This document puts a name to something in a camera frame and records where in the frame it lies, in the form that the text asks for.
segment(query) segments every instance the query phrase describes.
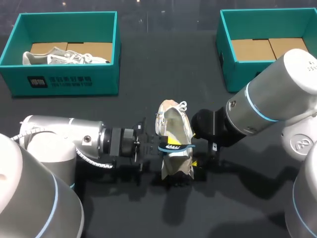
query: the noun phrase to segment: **teal cardboard box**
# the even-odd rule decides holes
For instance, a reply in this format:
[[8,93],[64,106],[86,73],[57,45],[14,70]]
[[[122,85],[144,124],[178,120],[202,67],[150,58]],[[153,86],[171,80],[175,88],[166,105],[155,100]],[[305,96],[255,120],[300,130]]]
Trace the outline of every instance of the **teal cardboard box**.
[[216,47],[227,91],[238,92],[290,49],[317,56],[317,11],[221,10]]
[[[96,44],[104,43],[110,63],[22,65],[23,53],[37,43],[65,43],[67,49],[92,45],[97,53],[103,49],[96,49]],[[13,97],[115,95],[120,53],[117,12],[23,13],[0,58],[0,74]]]

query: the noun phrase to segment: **yellow tag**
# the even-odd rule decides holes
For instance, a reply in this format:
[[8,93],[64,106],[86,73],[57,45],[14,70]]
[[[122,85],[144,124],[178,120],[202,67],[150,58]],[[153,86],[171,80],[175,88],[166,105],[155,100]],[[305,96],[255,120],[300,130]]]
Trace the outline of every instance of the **yellow tag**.
[[167,140],[168,144],[171,144],[171,145],[180,145],[181,143],[179,143],[177,140],[171,138],[171,137],[168,137],[168,140]]

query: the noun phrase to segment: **black table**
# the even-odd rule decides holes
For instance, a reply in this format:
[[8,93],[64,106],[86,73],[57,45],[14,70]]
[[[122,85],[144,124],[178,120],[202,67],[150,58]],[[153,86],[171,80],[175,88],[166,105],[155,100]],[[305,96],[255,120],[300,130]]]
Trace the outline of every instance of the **black table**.
[[[102,120],[118,127],[131,127],[146,116],[153,132],[155,113],[164,99],[187,101],[191,118],[199,109],[222,107],[231,97],[223,84],[215,32],[122,32],[121,38],[119,96],[12,99],[0,78],[0,132],[14,136],[28,115]],[[2,46],[6,40],[2,37]],[[283,210],[299,164],[282,149],[281,128],[276,124],[224,149],[221,157],[238,166],[215,168],[207,182],[188,187],[155,186],[154,173],[143,175],[140,186],[132,181],[111,184],[79,173],[84,236],[288,238]],[[206,152],[205,141],[194,143],[195,153]]]

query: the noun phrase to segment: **sneaker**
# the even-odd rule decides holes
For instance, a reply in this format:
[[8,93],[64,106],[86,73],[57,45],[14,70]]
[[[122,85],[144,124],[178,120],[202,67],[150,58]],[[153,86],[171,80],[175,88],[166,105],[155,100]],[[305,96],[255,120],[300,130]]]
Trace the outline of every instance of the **sneaker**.
[[[174,100],[165,100],[159,107],[155,131],[157,135],[168,136],[169,143],[188,145],[192,143],[193,132],[185,111],[187,103],[180,104]],[[182,152],[168,153],[162,164],[162,179],[182,171],[194,178],[192,167],[193,149],[187,148]]]
[[85,63],[109,63],[101,57],[93,57],[91,54],[79,54],[74,51],[64,51],[54,47],[46,54],[32,54],[25,52],[22,57],[23,65],[30,64],[85,64]]

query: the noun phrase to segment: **brown cardboard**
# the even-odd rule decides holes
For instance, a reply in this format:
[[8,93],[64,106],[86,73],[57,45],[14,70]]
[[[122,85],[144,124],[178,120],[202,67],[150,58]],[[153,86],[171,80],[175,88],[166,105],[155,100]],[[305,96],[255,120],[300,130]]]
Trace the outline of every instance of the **brown cardboard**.
[[54,47],[58,47],[61,50],[66,51],[67,42],[33,43],[30,52],[33,54],[46,54]]
[[232,40],[236,58],[239,61],[275,60],[268,40]]
[[308,52],[302,38],[269,39],[269,42],[277,59],[291,49],[302,49]]
[[101,57],[111,62],[112,43],[105,42],[84,42],[84,43],[68,43],[68,51],[75,51],[80,54],[91,54],[94,57]]

